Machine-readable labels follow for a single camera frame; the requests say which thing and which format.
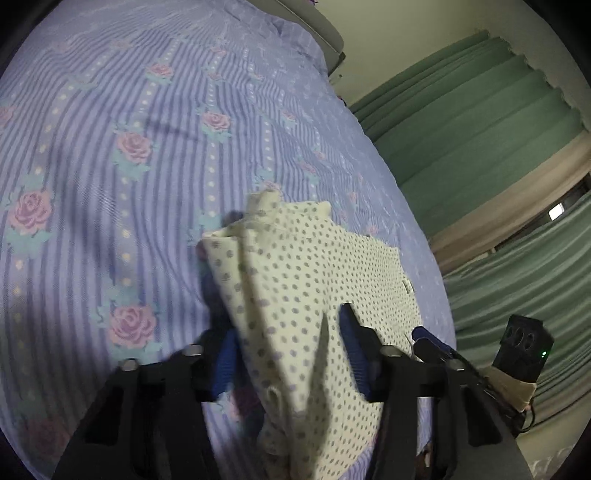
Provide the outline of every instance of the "blue gripper pad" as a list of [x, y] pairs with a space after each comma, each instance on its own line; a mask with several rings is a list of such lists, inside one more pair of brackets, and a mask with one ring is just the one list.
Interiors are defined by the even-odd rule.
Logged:
[[349, 364], [355, 377], [357, 391], [361, 393], [366, 400], [371, 395], [369, 384], [369, 358], [363, 351], [361, 339], [359, 338], [359, 325], [355, 312], [349, 303], [343, 303], [339, 310], [340, 335], [345, 345], [345, 351], [349, 358]]
[[213, 366], [212, 396], [218, 398], [224, 393], [236, 372], [238, 338], [235, 329], [229, 329], [222, 341], [220, 352]]

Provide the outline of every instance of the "cable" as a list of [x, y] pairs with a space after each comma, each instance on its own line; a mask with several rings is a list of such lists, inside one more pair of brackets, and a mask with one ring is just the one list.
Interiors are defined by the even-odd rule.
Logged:
[[530, 401], [530, 407], [531, 407], [531, 422], [526, 428], [521, 429], [521, 433], [526, 433], [526, 432], [530, 431], [531, 428], [535, 424], [535, 409], [534, 409], [534, 399], [533, 398]]

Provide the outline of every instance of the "curtain pleat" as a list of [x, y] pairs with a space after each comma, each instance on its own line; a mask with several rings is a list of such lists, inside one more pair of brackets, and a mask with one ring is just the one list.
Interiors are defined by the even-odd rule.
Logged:
[[[540, 319], [555, 338], [535, 394], [556, 413], [591, 391], [572, 388], [591, 367], [591, 193], [558, 221], [444, 277], [457, 347], [492, 362], [513, 313]], [[572, 390], [572, 395], [564, 392]], [[552, 405], [560, 400], [560, 405]]]
[[562, 92], [486, 32], [410, 67], [352, 111], [429, 238], [583, 131]]

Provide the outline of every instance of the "pink rose print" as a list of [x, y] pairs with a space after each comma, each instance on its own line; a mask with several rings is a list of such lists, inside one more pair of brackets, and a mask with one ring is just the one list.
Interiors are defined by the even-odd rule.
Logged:
[[285, 118], [286, 120], [289, 120], [290, 122], [296, 121], [296, 116], [293, 113], [289, 113], [286, 110], [282, 110], [281, 114], [283, 115], [283, 118]]
[[225, 132], [230, 128], [230, 117], [223, 113], [205, 112], [201, 121], [215, 133]]
[[149, 305], [117, 307], [111, 314], [109, 338], [126, 348], [143, 348], [154, 340], [156, 317]]
[[377, 225], [369, 225], [365, 232], [368, 235], [374, 236], [374, 235], [376, 235], [376, 233], [378, 233], [378, 227], [377, 227]]
[[0, 106], [0, 128], [4, 128], [16, 110], [13, 106]]
[[117, 137], [117, 148], [131, 163], [146, 163], [152, 153], [152, 143], [146, 137], [133, 132], [123, 132]]
[[174, 75], [172, 67], [161, 63], [154, 63], [154, 65], [148, 67], [147, 72], [162, 79], [170, 79]]
[[228, 413], [234, 420], [245, 418], [261, 403], [255, 389], [251, 385], [235, 388], [229, 397], [230, 408]]
[[278, 192], [281, 191], [281, 185], [279, 185], [278, 183], [275, 183], [271, 180], [265, 180], [262, 183], [265, 187], [265, 190], [276, 190]]
[[26, 420], [21, 436], [29, 449], [51, 463], [60, 459], [70, 440], [64, 424], [55, 419]]
[[316, 158], [318, 158], [320, 161], [326, 160], [326, 155], [320, 150], [314, 150], [314, 155], [316, 155]]
[[316, 169], [312, 165], [310, 165], [309, 163], [306, 163], [305, 161], [301, 161], [300, 162], [300, 167], [304, 171], [306, 171], [308, 173], [311, 173], [312, 175], [316, 175]]
[[32, 235], [45, 229], [51, 215], [49, 192], [24, 193], [8, 212], [8, 223], [19, 233]]

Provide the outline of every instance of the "screw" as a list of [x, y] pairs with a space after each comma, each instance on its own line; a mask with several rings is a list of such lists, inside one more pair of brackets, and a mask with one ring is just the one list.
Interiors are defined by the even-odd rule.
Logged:
[[398, 348], [397, 346], [394, 346], [394, 345], [384, 345], [381, 349], [379, 349], [379, 352], [383, 356], [397, 357], [397, 356], [406, 355], [400, 348]]
[[456, 370], [456, 371], [462, 371], [465, 370], [465, 366], [464, 366], [464, 362], [462, 362], [461, 360], [454, 358], [452, 360], [448, 360], [446, 362], [446, 365], [448, 368], [451, 368], [452, 370]]
[[184, 356], [198, 356], [203, 353], [203, 347], [201, 345], [187, 345], [183, 349]]
[[132, 372], [138, 369], [139, 363], [135, 358], [128, 358], [127, 360], [123, 360], [121, 362], [120, 367], [124, 372]]

